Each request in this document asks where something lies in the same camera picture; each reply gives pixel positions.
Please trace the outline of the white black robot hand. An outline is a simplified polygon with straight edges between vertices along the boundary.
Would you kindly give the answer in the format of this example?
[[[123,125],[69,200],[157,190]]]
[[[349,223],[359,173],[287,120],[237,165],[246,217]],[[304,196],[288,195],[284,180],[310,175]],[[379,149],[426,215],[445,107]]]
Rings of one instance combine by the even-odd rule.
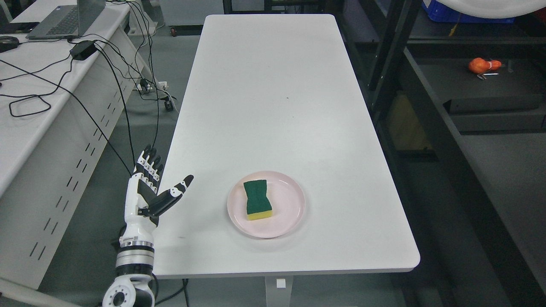
[[[134,171],[129,178],[125,194],[125,229],[119,236],[121,248],[129,246],[154,246],[153,232],[162,214],[183,197],[194,176],[160,191],[164,165],[156,148],[148,144],[135,160]]]

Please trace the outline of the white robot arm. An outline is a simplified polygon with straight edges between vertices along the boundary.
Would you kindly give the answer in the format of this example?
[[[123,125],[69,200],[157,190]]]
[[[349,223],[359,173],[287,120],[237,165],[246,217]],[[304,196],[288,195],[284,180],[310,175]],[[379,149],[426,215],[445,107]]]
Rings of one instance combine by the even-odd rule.
[[[134,240],[120,244],[116,257],[116,277],[102,299],[102,307],[154,307],[149,285],[153,279],[154,247],[151,242]]]

